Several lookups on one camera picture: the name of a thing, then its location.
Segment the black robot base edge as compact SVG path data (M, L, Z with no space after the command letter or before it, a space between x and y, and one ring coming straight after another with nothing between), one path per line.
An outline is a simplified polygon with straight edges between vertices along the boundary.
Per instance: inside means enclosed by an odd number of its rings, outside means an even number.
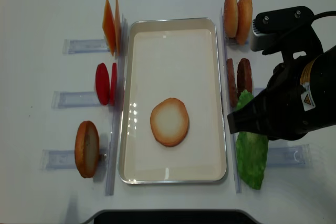
M97 215L94 223L255 223L237 211L155 210L107 211Z

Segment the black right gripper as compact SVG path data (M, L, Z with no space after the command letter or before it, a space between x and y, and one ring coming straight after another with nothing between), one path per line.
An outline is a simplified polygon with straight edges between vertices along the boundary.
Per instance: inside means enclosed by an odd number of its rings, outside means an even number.
M301 66L279 88L241 95L227 116L231 134L250 132L297 140L335 125L335 48Z

